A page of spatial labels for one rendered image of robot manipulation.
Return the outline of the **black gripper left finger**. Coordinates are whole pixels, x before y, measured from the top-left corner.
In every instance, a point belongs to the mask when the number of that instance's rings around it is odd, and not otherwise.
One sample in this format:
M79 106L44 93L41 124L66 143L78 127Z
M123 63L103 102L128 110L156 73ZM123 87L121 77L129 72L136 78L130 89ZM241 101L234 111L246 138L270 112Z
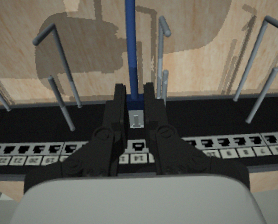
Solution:
M126 100L126 85L115 84L114 100L106 101L102 126L95 129L91 140L62 162L30 170L24 179L24 194L33 185L56 178L118 176L119 157L128 146Z

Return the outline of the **blue patch cable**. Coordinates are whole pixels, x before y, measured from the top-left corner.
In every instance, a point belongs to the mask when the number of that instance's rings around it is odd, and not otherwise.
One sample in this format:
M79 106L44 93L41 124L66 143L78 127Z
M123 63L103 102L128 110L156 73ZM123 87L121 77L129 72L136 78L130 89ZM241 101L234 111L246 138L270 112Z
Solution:
M139 98L137 51L136 51L136 22L135 0L125 0L126 39L131 98Z

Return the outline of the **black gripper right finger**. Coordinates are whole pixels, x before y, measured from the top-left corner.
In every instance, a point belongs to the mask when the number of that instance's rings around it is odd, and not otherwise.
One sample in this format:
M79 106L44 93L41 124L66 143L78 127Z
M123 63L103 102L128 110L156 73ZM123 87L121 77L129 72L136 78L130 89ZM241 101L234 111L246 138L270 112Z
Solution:
M238 179L250 190L248 168L236 161L207 156L178 136L168 124L164 99L155 99L153 82L143 85L145 144L154 156L156 175L209 173Z

